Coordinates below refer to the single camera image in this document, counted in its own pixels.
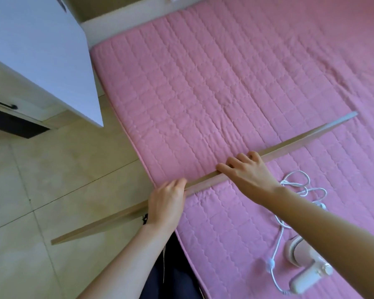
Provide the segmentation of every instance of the cabinet door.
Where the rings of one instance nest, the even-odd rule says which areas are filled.
[[[0,63],[102,125],[85,33],[61,0],[0,0]]]

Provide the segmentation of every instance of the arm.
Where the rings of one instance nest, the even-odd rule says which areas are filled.
[[[139,298],[184,208],[186,179],[164,183],[148,199],[148,220],[78,299]]]
[[[319,208],[274,179],[256,152],[230,157],[217,170],[252,201],[288,223],[364,298],[374,298],[374,236]]]

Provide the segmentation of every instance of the quilted mattress cover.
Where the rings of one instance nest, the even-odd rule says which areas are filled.
[[[116,35],[91,56],[155,185],[199,178],[228,156],[358,110],[268,166],[279,180],[304,170],[328,190],[329,211],[374,234],[374,0],[205,0]],[[231,182],[190,196],[177,228],[213,299],[283,296],[264,266],[278,231]],[[281,287],[296,271],[280,250]],[[303,295],[358,297],[337,273]]]

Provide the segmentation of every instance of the hand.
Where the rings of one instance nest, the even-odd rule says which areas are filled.
[[[216,170],[229,177],[250,200],[266,206],[275,190],[282,185],[270,173],[257,152],[251,151],[248,156],[240,153],[237,157],[229,157],[226,164],[218,164]]]
[[[148,220],[159,229],[173,233],[179,224],[184,209],[185,178],[165,182],[159,188],[152,191],[148,199]]]

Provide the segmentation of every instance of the tile floor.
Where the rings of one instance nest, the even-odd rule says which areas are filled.
[[[141,226],[50,240],[147,199],[153,186],[108,103],[29,140],[0,131],[0,299],[74,299]]]

